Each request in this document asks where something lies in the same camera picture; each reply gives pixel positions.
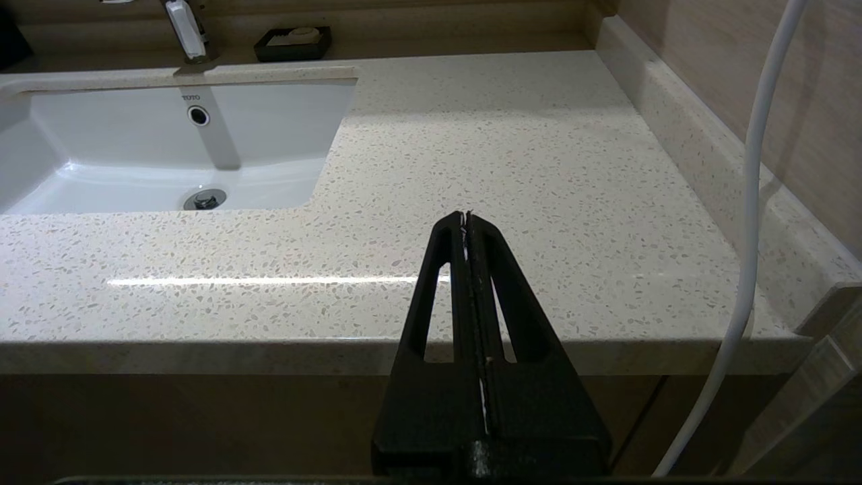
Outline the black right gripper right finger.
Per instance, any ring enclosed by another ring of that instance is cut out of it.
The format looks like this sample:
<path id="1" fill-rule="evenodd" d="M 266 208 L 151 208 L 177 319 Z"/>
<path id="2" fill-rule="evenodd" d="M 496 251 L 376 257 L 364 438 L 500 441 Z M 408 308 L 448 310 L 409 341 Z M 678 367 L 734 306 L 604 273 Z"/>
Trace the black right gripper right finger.
<path id="1" fill-rule="evenodd" d="M 486 432 L 472 476 L 606 476 L 611 439 L 497 227 L 467 217 Z"/>

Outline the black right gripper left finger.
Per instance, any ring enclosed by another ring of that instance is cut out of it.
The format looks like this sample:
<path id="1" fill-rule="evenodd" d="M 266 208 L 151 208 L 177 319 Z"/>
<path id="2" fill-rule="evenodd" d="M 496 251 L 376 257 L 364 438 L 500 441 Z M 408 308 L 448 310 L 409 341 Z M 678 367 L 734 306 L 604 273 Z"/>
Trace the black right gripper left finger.
<path id="1" fill-rule="evenodd" d="M 372 434 L 375 472 L 454 472 L 464 448 L 486 436 L 465 219 L 453 212 L 431 232 Z M 453 361 L 433 363 L 425 355 L 444 264 L 451 273 Z"/>

